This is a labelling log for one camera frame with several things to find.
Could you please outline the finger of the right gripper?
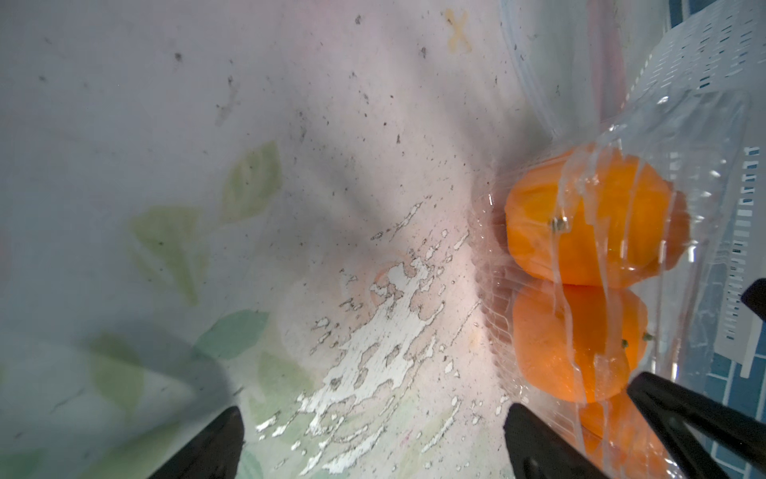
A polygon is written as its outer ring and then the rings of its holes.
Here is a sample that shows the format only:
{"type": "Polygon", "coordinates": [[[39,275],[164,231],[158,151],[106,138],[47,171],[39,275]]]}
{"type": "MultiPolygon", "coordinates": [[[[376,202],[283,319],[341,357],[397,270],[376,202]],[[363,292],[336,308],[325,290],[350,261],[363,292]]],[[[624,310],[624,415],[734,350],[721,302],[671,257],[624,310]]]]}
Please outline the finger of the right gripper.
{"type": "Polygon", "coordinates": [[[765,471],[765,425],[756,419],[650,372],[632,379],[628,396],[685,477],[727,476],[694,430],[765,471]]]}
{"type": "Polygon", "coordinates": [[[766,321],[766,278],[756,279],[741,295],[740,301],[756,317],[766,321]]]}

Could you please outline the white perforated plastic basket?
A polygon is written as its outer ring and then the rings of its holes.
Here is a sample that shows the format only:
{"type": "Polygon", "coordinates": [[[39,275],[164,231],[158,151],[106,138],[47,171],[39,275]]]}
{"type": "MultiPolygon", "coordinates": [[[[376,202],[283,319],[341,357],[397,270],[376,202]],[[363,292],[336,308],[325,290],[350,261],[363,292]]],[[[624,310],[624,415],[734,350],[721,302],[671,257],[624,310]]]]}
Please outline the white perforated plastic basket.
{"type": "Polygon", "coordinates": [[[699,387],[712,357],[746,363],[762,327],[742,307],[765,275],[765,5],[717,1],[669,30],[648,56],[632,105],[657,126],[636,140],[686,197],[691,242],[659,282],[657,374],[699,387]]]}

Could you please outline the clear plastic clamshell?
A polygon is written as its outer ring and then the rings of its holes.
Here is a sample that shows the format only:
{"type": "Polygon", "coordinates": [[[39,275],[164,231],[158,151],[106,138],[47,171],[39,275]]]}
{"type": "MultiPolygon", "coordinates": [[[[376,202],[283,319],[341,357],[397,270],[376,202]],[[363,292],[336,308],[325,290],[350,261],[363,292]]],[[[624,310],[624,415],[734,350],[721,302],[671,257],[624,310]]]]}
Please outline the clear plastic clamshell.
{"type": "Polygon", "coordinates": [[[765,427],[704,394],[742,90],[647,95],[600,132],[480,175],[472,261],[517,478],[724,478],[765,427]]]}

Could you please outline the orange box three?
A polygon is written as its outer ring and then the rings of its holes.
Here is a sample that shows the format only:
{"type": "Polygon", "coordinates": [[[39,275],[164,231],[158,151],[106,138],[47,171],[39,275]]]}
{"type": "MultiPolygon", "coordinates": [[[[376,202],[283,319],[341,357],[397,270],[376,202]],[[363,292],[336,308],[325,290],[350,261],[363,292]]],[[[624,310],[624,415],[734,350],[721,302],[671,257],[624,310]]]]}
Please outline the orange box three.
{"type": "Polygon", "coordinates": [[[648,308],[628,289],[538,283],[518,293],[512,322],[521,375],[564,401],[618,395],[648,345],[648,308]]]}

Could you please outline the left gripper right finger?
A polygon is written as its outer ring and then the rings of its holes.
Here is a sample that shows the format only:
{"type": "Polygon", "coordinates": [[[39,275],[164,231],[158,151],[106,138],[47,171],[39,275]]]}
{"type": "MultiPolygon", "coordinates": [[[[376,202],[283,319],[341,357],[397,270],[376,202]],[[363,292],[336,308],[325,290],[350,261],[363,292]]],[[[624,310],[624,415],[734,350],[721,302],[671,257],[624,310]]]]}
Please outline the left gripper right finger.
{"type": "Polygon", "coordinates": [[[504,435],[516,478],[608,478],[524,404],[509,408],[504,435]]]}

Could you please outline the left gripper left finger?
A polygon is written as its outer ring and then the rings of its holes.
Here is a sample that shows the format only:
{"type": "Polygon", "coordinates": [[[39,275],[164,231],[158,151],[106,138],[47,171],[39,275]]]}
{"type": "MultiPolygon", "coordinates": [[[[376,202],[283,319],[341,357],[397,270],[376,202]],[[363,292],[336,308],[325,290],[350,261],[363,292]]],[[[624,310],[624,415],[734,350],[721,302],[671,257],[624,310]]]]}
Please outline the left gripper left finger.
{"type": "Polygon", "coordinates": [[[155,471],[150,479],[235,479],[245,445],[241,410],[231,406],[155,471]]]}

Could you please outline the orange box one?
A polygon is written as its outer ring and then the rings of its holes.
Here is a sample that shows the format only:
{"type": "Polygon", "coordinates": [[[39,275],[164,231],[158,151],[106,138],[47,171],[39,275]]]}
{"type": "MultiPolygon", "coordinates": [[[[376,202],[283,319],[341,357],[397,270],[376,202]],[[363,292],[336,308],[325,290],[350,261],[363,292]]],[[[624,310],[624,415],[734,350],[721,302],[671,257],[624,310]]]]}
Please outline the orange box one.
{"type": "Polygon", "coordinates": [[[684,193],[639,157],[593,145],[530,169],[505,218],[516,263],[565,285],[626,289],[673,269],[691,242],[684,193]]]}

